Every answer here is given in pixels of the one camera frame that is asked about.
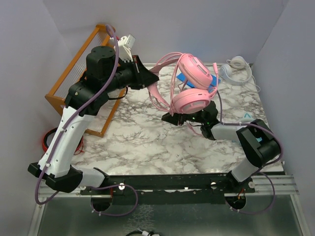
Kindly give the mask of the teal cat-ear headphones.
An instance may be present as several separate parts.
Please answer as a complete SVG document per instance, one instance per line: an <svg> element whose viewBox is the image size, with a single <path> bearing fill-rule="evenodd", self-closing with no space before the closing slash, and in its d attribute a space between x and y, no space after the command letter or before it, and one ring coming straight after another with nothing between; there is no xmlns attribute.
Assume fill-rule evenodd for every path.
<svg viewBox="0 0 315 236"><path fill-rule="evenodd" d="M254 121L254 118L249 113L245 113L244 116L240 119L240 121L242 123L250 123Z"/></svg>

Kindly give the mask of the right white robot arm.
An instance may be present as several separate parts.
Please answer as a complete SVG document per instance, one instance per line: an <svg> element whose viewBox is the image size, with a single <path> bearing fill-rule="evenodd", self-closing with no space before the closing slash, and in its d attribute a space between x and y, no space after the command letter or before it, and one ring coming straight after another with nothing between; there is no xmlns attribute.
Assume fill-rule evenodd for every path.
<svg viewBox="0 0 315 236"><path fill-rule="evenodd" d="M226 187L231 192L238 192L244 181L258 173L265 166L281 158L283 148L272 131L261 119L244 119L238 123L227 123L217 119L218 110L213 101L201 111L192 114L166 113L161 120L172 125L185 122L200 123L201 135L209 140L238 141L245 153L245 159L228 173Z"/></svg>

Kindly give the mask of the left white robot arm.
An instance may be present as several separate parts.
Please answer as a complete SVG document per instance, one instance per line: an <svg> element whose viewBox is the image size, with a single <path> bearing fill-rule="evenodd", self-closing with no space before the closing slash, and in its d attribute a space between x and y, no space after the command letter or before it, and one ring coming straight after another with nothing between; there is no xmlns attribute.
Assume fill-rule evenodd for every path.
<svg viewBox="0 0 315 236"><path fill-rule="evenodd" d="M124 62L113 48L94 47L86 56L86 71L68 90L60 124L47 151L39 162L29 165L28 171L59 192L91 186L96 193L105 193L109 187L105 175L96 169L72 167L74 152L100 108L111 100L110 92L123 88L140 90L158 80L138 55Z"/></svg>

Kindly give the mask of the pink cat-ear headphones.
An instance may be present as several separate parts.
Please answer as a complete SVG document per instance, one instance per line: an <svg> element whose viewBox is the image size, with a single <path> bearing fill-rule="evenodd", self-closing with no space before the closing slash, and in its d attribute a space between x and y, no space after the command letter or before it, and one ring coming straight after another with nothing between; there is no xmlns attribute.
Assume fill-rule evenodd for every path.
<svg viewBox="0 0 315 236"><path fill-rule="evenodd" d="M213 76L205 64L189 53L171 52L163 56L153 68L150 69L155 75L159 75L162 68L175 63L175 68L170 81L170 101L167 102L158 90L158 84L148 86L148 94L151 103L160 111L175 114L191 115L200 112L210 104L218 91L219 70L217 63L212 63L216 77L216 83L211 87ZM175 80L177 71L184 75L180 92L175 95Z"/></svg>

